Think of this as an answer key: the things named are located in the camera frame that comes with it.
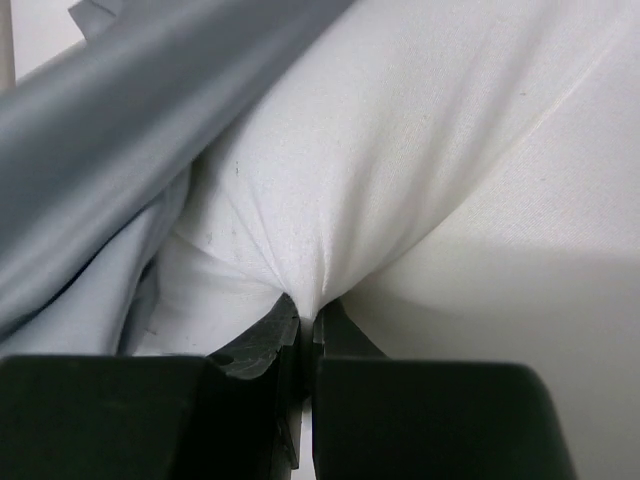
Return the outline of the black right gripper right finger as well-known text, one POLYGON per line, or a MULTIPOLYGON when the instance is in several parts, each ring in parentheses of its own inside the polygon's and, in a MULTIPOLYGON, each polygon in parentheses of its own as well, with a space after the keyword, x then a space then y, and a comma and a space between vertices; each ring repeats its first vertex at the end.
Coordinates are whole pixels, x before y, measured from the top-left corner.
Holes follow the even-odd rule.
POLYGON ((339 301, 313 330, 320 479, 571 479, 547 388, 509 363, 386 356, 339 301))

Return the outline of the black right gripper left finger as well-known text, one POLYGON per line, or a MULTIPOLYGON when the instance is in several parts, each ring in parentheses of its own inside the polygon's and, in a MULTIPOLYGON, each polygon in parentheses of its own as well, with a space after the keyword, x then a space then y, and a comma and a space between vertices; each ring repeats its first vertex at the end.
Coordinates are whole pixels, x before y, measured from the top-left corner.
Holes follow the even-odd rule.
POLYGON ((299 464, 292 300, 207 356, 1 363, 5 479, 287 479, 299 464))

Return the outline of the white pillow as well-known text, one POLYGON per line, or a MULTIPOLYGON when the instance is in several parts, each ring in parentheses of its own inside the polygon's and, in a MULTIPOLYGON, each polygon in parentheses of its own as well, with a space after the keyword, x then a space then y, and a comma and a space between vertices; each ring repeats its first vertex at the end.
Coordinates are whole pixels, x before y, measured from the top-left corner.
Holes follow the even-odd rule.
POLYGON ((407 355, 639 352, 639 5, 361 1, 195 163, 143 353, 282 294, 407 355))

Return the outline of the grey pillowcase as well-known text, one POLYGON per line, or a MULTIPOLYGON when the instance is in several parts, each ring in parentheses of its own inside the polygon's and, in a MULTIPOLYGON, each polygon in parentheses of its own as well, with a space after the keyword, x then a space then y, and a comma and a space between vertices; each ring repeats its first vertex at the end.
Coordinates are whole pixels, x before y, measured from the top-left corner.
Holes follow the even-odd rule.
POLYGON ((1 353, 130 354, 192 162, 345 1, 82 1, 1 98, 1 353))

